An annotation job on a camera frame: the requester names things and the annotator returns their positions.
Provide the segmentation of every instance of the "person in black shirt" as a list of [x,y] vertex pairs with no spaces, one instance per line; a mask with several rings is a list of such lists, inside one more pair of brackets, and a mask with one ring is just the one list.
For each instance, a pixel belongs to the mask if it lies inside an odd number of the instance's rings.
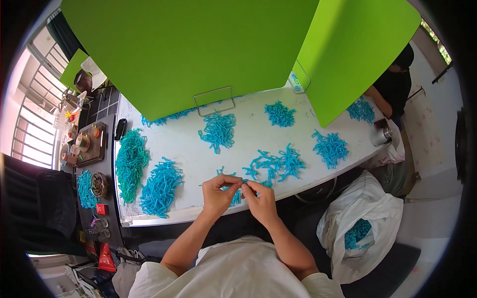
[[384,116],[393,120],[399,130],[402,130],[400,118],[411,91],[409,66],[413,60],[414,51],[408,43],[393,64],[364,93],[374,99]]

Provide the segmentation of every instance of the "white chair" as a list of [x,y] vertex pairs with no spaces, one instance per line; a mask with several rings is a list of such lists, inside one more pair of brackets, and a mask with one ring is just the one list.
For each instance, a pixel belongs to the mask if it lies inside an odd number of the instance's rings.
[[91,91],[96,90],[96,88],[101,86],[107,79],[106,75],[99,69],[98,65],[94,63],[91,57],[88,57],[83,63],[81,63],[81,68],[93,76]]

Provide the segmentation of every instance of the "white table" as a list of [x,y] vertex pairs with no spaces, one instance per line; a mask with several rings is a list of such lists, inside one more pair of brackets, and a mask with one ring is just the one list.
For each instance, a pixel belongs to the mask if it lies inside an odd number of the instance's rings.
[[[197,131],[203,130],[206,124],[197,111],[191,112],[187,117],[179,120],[169,119],[167,125],[153,124],[148,128],[142,125],[141,114],[138,110],[122,95],[120,96],[117,119],[126,118],[128,129],[139,127],[142,129],[140,134],[147,137],[145,147],[150,150],[151,160],[144,168],[141,183],[146,184],[151,170],[157,162],[162,160],[163,156],[176,162],[175,165],[183,170],[184,180],[184,183],[176,189],[176,198],[168,213],[169,217],[163,219],[145,215],[142,212],[139,206],[140,187],[137,190],[135,202],[124,206],[119,196],[121,191],[116,183],[117,177],[115,177],[116,197],[122,226],[156,226],[195,220],[204,203],[201,187],[198,185],[214,177],[217,174],[216,170],[222,166],[225,166],[224,173],[226,174],[237,172],[237,176],[251,179],[250,176],[245,176],[242,167],[249,167],[252,159],[259,156],[258,149],[268,151],[272,155],[279,155],[278,151],[285,150],[287,144],[291,143],[291,147],[297,149],[301,154],[301,160],[306,164],[306,169],[300,169],[300,179],[289,176],[283,182],[274,182],[273,189],[276,199],[280,200],[345,173],[373,157],[385,147],[384,145],[373,146],[370,143],[373,128],[364,121],[358,122],[351,119],[347,111],[344,111],[326,128],[321,128],[307,96],[304,93],[295,94],[288,82],[283,88],[252,93],[234,100],[236,107],[222,114],[235,114],[237,119],[233,138],[235,144],[229,150],[221,146],[221,153],[214,154],[213,148],[209,149],[210,143],[200,140],[197,134]],[[369,98],[367,100],[374,107],[376,120],[382,119],[383,114],[374,101]],[[292,127],[282,128],[271,125],[268,114],[264,113],[264,105],[274,104],[276,101],[282,101],[283,105],[290,109],[296,109],[295,124]],[[232,106],[231,100],[223,101],[221,104],[213,103],[207,105],[207,108],[201,110],[201,113],[229,106]],[[339,160],[336,169],[328,169],[326,163],[321,161],[321,156],[313,151],[313,147],[317,143],[316,138],[311,138],[315,132],[314,129],[324,136],[328,133],[338,132],[339,137],[348,143],[347,149],[350,151],[348,158],[346,161]],[[119,142],[115,142],[115,157],[119,148]],[[266,180],[266,170],[259,169],[258,171],[260,175],[257,180]],[[229,208],[225,214],[246,209],[248,209],[246,200],[242,200],[240,205]]]

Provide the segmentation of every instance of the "green partition board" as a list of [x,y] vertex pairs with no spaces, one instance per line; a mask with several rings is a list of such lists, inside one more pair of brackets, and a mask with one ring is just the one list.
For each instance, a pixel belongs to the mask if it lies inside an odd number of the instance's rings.
[[[391,65],[421,23],[405,0],[321,0],[298,61],[321,127],[352,104]],[[306,88],[308,78],[293,71]]]
[[[282,87],[318,0],[63,0],[83,47],[148,120],[195,107],[194,95]],[[211,93],[198,104],[224,99]]]
[[81,63],[83,63],[87,58],[88,55],[85,52],[80,49],[76,50],[73,57],[71,57],[70,62],[68,62],[68,65],[64,69],[63,74],[61,74],[60,82],[63,83],[63,85],[79,92],[74,86],[74,78],[81,70]]

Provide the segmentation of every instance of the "red box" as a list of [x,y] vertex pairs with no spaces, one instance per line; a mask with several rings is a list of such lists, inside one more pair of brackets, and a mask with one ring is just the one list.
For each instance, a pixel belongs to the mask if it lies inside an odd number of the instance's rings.
[[108,214],[108,205],[96,204],[96,212],[99,214],[107,215]]

